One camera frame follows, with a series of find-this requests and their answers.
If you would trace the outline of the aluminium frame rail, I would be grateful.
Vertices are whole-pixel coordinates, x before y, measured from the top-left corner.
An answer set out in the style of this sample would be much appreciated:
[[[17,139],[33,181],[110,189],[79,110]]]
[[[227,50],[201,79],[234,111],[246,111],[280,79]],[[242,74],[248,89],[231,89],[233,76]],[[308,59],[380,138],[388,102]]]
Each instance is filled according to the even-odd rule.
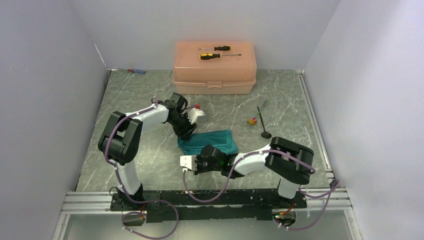
[[[108,191],[68,192],[65,195],[59,220],[53,234],[54,240],[63,240],[71,215],[124,215],[128,210],[112,210],[112,196]],[[345,187],[335,190],[327,204],[326,212],[341,212],[346,220],[348,233],[353,240],[363,238],[359,229],[353,205]]]

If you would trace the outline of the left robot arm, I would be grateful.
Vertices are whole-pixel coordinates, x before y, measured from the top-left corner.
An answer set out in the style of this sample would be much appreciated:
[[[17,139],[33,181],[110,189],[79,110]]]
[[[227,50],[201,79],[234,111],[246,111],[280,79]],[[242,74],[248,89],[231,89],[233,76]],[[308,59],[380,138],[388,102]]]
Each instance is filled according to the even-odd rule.
[[[113,167],[118,193],[131,210],[139,209],[145,200],[135,166],[142,133],[156,124],[170,124],[177,138],[187,141],[197,128],[197,119],[204,116],[199,105],[189,105],[175,92],[169,99],[152,97],[150,102],[150,106],[134,112],[113,112],[98,142],[106,163]]]

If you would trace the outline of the small yellow-black screwdriver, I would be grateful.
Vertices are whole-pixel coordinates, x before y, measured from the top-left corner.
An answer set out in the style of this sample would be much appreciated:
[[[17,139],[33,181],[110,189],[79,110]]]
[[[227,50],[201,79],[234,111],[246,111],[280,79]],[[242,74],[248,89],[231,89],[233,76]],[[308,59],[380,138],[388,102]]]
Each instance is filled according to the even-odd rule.
[[[207,47],[207,48],[199,48],[198,50],[210,50],[210,51],[222,51],[222,52],[226,52],[226,51],[230,51],[231,47],[228,45],[224,45],[224,46],[214,46],[214,47]]]

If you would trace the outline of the red-blue screwdriver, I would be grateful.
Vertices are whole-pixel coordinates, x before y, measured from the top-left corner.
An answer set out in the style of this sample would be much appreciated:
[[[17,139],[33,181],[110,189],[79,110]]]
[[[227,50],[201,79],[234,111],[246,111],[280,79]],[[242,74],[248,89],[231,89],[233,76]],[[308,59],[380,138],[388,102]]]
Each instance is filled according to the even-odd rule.
[[[141,75],[146,74],[146,71],[145,70],[141,70],[141,69],[132,69],[132,68],[123,69],[123,68],[119,68],[118,70],[127,71],[129,73],[134,73],[134,74],[141,74]]]

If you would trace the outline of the pink plastic toolbox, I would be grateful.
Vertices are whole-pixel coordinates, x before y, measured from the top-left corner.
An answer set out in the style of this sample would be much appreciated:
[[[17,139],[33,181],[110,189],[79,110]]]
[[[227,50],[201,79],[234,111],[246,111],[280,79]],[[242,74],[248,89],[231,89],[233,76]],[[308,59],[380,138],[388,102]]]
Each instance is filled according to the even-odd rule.
[[[199,50],[230,46],[229,51]],[[200,60],[200,54],[241,54]],[[249,94],[256,84],[257,62],[254,45],[248,41],[179,41],[175,45],[173,83],[180,94]]]

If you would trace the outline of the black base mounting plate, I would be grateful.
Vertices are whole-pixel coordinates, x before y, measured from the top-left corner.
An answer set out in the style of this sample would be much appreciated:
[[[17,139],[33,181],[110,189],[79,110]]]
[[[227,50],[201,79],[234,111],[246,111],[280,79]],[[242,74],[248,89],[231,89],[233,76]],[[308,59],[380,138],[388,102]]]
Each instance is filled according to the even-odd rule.
[[[287,209],[305,209],[307,200],[301,193],[286,199],[274,188],[229,189],[210,203],[193,200],[184,190],[145,190],[146,205],[125,200],[122,193],[114,193],[110,202],[112,212],[146,211],[147,223],[188,220],[256,219],[268,221]]]

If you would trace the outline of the black spoon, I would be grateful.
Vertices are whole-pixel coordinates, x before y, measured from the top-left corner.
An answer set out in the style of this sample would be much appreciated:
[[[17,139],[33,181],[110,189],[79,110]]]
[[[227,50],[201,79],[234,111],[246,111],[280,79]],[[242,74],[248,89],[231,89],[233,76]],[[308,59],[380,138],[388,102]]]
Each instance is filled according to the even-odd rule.
[[[264,139],[270,139],[272,137],[272,134],[270,132],[266,131],[265,124],[264,124],[264,121],[263,121],[263,117],[262,117],[262,114],[261,114],[261,109],[259,108],[259,106],[257,106],[257,110],[258,110],[258,116],[260,118],[260,122],[261,122],[261,126],[262,126],[262,133],[260,135]]]

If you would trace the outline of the teal cloth napkin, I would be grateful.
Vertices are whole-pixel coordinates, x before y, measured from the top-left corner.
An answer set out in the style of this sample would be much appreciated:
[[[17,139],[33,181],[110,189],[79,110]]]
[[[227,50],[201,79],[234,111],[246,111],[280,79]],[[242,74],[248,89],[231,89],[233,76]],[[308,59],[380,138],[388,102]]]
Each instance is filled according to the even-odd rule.
[[[234,154],[239,151],[230,129],[194,133],[190,140],[177,140],[177,145],[184,155],[200,155],[202,149],[209,144],[225,154]]]

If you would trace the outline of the large yellow-black screwdriver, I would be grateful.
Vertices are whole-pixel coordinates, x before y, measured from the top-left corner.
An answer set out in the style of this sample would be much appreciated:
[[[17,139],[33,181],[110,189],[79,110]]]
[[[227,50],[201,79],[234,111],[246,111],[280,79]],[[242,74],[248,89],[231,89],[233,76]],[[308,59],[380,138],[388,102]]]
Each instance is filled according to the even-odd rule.
[[[202,53],[199,55],[199,59],[203,61],[212,60],[212,59],[221,59],[223,57],[237,57],[242,54],[221,54],[221,53]]]

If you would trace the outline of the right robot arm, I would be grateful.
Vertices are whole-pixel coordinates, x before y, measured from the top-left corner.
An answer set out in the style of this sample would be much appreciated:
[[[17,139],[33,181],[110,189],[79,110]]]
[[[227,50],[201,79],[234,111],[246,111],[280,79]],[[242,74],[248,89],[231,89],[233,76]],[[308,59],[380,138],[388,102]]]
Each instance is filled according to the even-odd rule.
[[[180,165],[196,175],[219,172],[228,179],[269,169],[280,176],[276,203],[287,208],[295,201],[298,188],[307,185],[316,172],[314,155],[311,148],[276,136],[270,144],[248,153],[227,154],[208,144],[198,155],[180,157]]]

